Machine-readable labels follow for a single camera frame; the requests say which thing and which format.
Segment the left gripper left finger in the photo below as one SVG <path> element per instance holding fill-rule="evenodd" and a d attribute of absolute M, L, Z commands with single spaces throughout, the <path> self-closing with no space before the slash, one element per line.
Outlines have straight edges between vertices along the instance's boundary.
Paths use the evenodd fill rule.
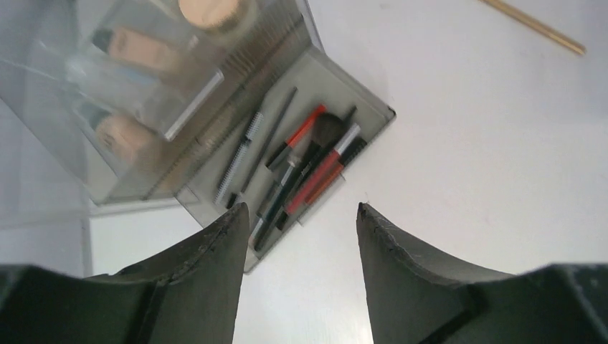
<path fill-rule="evenodd" d="M 116 274 L 71 277 L 1 267 L 3 343 L 231 343 L 250 211 L 234 205 L 206 228 Z"/>

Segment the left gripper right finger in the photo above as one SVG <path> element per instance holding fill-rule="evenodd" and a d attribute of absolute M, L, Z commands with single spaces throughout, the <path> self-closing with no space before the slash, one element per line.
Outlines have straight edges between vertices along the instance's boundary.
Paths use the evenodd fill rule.
<path fill-rule="evenodd" d="M 405 232 L 369 204 L 356 220 L 375 343 L 605 343 L 607 266 L 484 268 Z"/>

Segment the grey mascara wand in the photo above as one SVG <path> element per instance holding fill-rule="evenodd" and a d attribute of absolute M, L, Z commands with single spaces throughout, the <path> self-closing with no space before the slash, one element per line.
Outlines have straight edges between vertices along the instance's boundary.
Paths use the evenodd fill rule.
<path fill-rule="evenodd" d="M 260 129 L 261 123 L 263 121 L 264 115 L 257 111 L 247 126 L 244 135 L 242 136 L 239 145 L 233 155 L 232 160 L 230 161 L 217 189 L 216 196 L 214 197 L 214 204 L 219 205 L 224 198 L 226 192 L 228 191 L 232 179 L 234 178 L 239 165 L 241 164 L 244 157 L 247 155 L 247 151 L 254 140 L 257 131 Z"/>

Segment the dark eyeliner pen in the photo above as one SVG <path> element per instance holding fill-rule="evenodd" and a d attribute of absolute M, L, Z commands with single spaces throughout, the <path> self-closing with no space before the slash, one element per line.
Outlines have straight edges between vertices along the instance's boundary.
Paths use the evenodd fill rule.
<path fill-rule="evenodd" d="M 275 217 L 290 193 L 291 188 L 295 185 L 299 174 L 299 167 L 299 157 L 290 155 L 285 169 L 273 181 L 273 184 L 262 200 L 256 213 L 257 220 L 254 223 L 249 240 L 250 246 L 255 251 L 260 251 L 265 245 L 269 230 L 271 229 L 271 224 L 275 220 Z"/>

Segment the red lip gloss tube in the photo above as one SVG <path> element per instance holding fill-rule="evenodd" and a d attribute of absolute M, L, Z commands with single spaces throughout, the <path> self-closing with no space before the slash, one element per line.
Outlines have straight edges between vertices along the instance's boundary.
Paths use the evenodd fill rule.
<path fill-rule="evenodd" d="M 345 153 L 346 149 L 352 144 L 354 139 L 361 132 L 361 127 L 358 123 L 353 123 L 344 136 L 337 142 L 332 150 L 326 155 L 314 173 L 310 175 L 307 181 L 298 190 L 296 195 L 291 199 L 290 203 L 285 207 L 284 212 L 288 215 L 295 213 L 300 205 L 305 201 L 306 197 L 311 194 L 315 186 L 326 175 L 334 163 Z"/>

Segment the orange lip gloss tube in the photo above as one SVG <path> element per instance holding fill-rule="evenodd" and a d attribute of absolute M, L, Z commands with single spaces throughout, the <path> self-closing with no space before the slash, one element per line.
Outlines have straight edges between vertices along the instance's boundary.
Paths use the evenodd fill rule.
<path fill-rule="evenodd" d="M 334 181 L 340 176 L 342 170 L 366 147 L 367 141 L 361 137 L 356 137 L 344 154 L 333 164 L 330 171 L 324 175 L 323 179 L 317 183 L 312 192 L 305 199 L 305 204 L 314 204 L 326 190 L 332 186 Z"/>

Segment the small foundation bottle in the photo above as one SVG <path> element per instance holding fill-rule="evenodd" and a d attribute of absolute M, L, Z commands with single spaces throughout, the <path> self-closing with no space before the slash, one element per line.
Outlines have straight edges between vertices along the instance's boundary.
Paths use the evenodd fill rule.
<path fill-rule="evenodd" d="M 80 114 L 92 128 L 97 142 L 128 164 L 155 163 L 161 157 L 157 136 L 132 116 L 86 102 Z"/>

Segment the clear acrylic organizer box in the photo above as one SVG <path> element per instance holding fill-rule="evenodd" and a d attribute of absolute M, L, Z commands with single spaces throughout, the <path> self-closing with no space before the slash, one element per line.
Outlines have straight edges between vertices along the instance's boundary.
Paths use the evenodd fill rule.
<path fill-rule="evenodd" d="M 256 1 L 255 20 L 225 35 L 190 24 L 178 1 L 1 3 L 1 263 L 93 274 L 91 222 L 184 207 L 202 226 L 234 202 L 262 202 L 287 165 L 265 167 L 320 104 L 351 123 L 295 186 L 358 123 L 372 142 L 395 112 L 324 52 L 306 1 Z M 128 27 L 185 52 L 176 74 L 111 59 L 97 29 Z M 288 96 L 298 91 L 256 174 L 240 189 Z M 101 146 L 80 114 L 89 102 L 128 114 L 161 143 L 155 163 L 128 164 Z M 219 183 L 249 125 L 263 121 L 219 205 Z"/>

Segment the black powder brush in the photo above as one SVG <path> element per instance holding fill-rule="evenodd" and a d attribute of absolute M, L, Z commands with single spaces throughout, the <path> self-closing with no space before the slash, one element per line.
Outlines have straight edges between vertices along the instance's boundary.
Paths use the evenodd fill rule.
<path fill-rule="evenodd" d="M 290 154 L 295 155 L 300 159 L 300 167 L 298 168 L 299 174 L 295 185 L 298 182 L 298 179 L 302 176 L 303 171 L 307 168 L 307 165 L 320 153 L 322 148 L 325 148 L 339 133 L 343 131 L 343 127 L 343 119 L 332 113 L 322 113 L 316 119 L 310 134 L 310 142 L 304 153 L 301 156 L 297 156 L 294 153 Z"/>

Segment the red black lip pencil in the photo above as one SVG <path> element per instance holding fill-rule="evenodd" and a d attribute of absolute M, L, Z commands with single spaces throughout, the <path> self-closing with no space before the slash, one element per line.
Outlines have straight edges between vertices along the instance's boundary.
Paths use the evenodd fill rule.
<path fill-rule="evenodd" d="M 317 106 L 309 116 L 299 125 L 292 135 L 287 138 L 267 160 L 265 167 L 274 171 L 279 167 L 285 159 L 292 153 L 293 149 L 299 142 L 312 130 L 316 119 L 325 111 L 327 107 L 324 104 Z"/>

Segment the black brow brush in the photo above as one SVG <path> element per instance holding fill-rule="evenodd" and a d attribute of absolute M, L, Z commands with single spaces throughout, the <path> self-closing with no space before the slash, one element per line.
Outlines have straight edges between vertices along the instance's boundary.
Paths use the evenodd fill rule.
<path fill-rule="evenodd" d="M 252 165 L 250 166 L 250 169 L 247 172 L 247 177 L 244 180 L 242 187 L 240 189 L 240 193 L 244 194 L 246 192 L 246 190 L 248 189 L 248 186 L 250 185 L 253 177 L 256 174 L 256 170 L 261 162 L 261 160 L 264 158 L 267 150 L 269 149 L 269 146 L 278 130 L 278 128 L 281 125 L 281 122 L 283 121 L 289 107 L 290 104 L 292 103 L 295 94 L 297 93 L 298 88 L 294 87 L 289 93 L 288 96 L 285 98 L 285 101 L 283 102 L 280 111 L 278 112 L 278 114 L 275 117 L 274 122 L 272 123 L 272 126 L 270 127 L 270 129 L 268 130 L 265 139 L 263 141 L 263 144 L 261 146 L 261 148 L 258 150 L 257 155 L 255 156 L 255 159 L 253 160 Z"/>

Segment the wooden stick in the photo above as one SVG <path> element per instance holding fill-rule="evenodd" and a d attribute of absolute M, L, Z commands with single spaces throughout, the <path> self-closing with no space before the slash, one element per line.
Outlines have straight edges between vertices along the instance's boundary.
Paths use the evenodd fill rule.
<path fill-rule="evenodd" d="M 524 11 L 514 7 L 504 1 L 498 0 L 481 0 L 484 4 L 494 8 L 502 14 L 510 17 L 511 19 L 523 24 L 524 26 L 532 29 L 538 34 L 550 39 L 551 41 L 561 45 L 562 47 L 570 50 L 574 54 L 584 56 L 587 52 L 586 47 L 576 41 L 575 39 L 565 35 L 557 29 L 543 23 L 537 18 L 525 13 Z"/>

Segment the thin black brush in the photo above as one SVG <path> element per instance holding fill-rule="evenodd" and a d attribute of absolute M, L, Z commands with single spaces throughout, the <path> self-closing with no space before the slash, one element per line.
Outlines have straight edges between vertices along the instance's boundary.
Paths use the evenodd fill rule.
<path fill-rule="evenodd" d="M 348 125 L 349 123 L 351 123 L 354 115 L 356 114 L 358 108 L 356 105 L 353 105 L 349 108 L 348 112 L 346 113 L 344 119 L 343 119 L 343 123 L 345 125 Z"/>

